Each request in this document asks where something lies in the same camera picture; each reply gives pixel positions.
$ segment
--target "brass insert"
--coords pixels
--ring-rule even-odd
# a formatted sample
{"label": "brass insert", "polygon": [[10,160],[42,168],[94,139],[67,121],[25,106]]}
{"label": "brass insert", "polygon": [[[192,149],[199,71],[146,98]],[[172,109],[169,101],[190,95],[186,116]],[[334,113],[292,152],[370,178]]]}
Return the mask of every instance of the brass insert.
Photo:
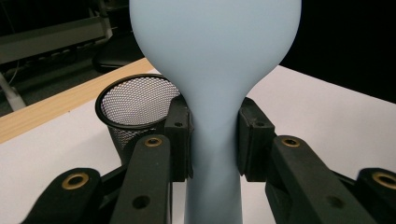
{"label": "brass insert", "polygon": [[383,172],[375,172],[373,173],[373,180],[389,189],[396,189],[396,176],[388,175]]}
{"label": "brass insert", "polygon": [[163,143],[163,140],[161,140],[161,138],[151,137],[146,140],[145,145],[147,147],[157,147],[162,143]]}
{"label": "brass insert", "polygon": [[293,138],[282,138],[282,143],[288,147],[299,147],[300,142],[297,139]]}
{"label": "brass insert", "polygon": [[78,189],[84,186],[90,177],[85,173],[76,173],[69,175],[62,183],[64,189]]}

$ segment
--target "light blue balloon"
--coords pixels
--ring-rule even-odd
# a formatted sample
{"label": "light blue balloon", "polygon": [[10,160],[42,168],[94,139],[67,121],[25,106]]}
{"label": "light blue balloon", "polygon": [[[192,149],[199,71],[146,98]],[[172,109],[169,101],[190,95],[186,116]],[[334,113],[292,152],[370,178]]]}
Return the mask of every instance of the light blue balloon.
{"label": "light blue balloon", "polygon": [[301,0],[130,0],[130,12],[139,47],[192,111],[185,223],[242,223],[237,112],[290,49]]}

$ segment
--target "mesh pencil holder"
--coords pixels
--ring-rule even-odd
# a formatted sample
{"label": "mesh pencil holder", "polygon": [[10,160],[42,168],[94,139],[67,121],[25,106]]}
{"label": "mesh pencil holder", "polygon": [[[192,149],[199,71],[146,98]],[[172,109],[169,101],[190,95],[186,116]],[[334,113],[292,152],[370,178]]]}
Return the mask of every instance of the mesh pencil holder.
{"label": "mesh pencil holder", "polygon": [[95,112],[107,125],[122,164],[129,162],[141,137],[158,133],[178,95],[169,80],[156,74],[120,79],[99,94]]}

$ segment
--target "table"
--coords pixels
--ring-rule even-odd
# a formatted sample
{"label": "table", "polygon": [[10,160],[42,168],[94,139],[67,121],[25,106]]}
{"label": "table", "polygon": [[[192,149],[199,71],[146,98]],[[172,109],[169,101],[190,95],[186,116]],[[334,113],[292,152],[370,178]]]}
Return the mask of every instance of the table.
{"label": "table", "polygon": [[[122,77],[156,72],[142,59],[0,118],[0,220],[21,222],[62,172],[120,165],[94,101]],[[248,94],[277,134],[304,139],[334,171],[356,178],[365,167],[396,171],[396,105],[278,66]],[[244,223],[275,223],[264,183],[242,182]],[[174,185],[174,223],[183,223],[185,183]]]}

